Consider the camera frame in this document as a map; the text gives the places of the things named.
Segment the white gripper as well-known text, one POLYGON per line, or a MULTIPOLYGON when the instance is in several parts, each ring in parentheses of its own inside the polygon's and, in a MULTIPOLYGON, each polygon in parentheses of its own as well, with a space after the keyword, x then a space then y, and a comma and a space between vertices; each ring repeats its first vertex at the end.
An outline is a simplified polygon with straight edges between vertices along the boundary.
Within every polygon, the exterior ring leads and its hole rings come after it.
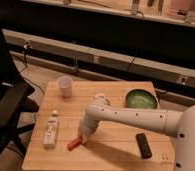
POLYGON ((99 125, 96 120, 82 119, 78 127, 78 136, 82 138, 82 143, 85 144, 92 134, 95 133, 99 125))

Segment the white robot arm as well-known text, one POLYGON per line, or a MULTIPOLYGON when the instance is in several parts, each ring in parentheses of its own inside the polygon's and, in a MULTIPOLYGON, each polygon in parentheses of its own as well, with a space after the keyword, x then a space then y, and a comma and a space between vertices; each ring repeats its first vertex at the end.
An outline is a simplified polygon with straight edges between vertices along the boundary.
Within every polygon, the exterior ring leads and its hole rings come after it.
POLYGON ((117 122, 176 138, 173 171, 195 171, 195 105, 184 112, 113 107, 102 94, 87 105, 78 135, 86 142, 101 121, 117 122))

